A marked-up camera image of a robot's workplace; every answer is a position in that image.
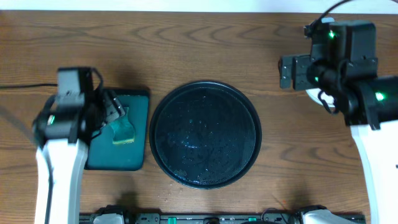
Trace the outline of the white plate with green stain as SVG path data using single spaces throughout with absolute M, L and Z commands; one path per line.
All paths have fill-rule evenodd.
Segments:
M 332 96 L 330 96 L 330 95 L 327 95 L 326 93 L 322 93 L 321 97 L 320 97 L 321 99 L 319 100 L 318 95 L 321 92 L 321 89 L 312 88 L 312 89 L 305 90 L 305 91 L 306 91 L 307 95 L 314 102 L 318 103 L 319 105 L 322 106 L 323 105 L 322 101 L 324 100 L 330 108 L 334 108 L 335 107 L 334 104 L 333 104 L 334 103 L 334 98 Z

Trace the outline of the yellow green sponge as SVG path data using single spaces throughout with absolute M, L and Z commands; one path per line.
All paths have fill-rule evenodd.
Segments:
M 136 137 L 135 127 L 131 124 L 128 116 L 129 108 L 124 107 L 125 114 L 109 123 L 113 130 L 113 144 L 132 143 Z

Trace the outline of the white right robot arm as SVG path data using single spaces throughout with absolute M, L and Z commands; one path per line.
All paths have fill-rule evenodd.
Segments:
M 279 60 L 280 87 L 318 89 L 333 98 L 359 151 L 372 223 L 397 222 L 397 77 L 377 74 L 376 27 L 364 20 L 318 19 L 305 26 L 308 55 Z

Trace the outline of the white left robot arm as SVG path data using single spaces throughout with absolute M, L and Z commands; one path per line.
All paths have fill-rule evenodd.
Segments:
M 78 223 L 83 170 L 91 141 L 125 115 L 117 96 L 105 90 L 94 67 L 57 70 L 58 92 L 44 104 L 32 128 L 37 143 L 35 223 Z

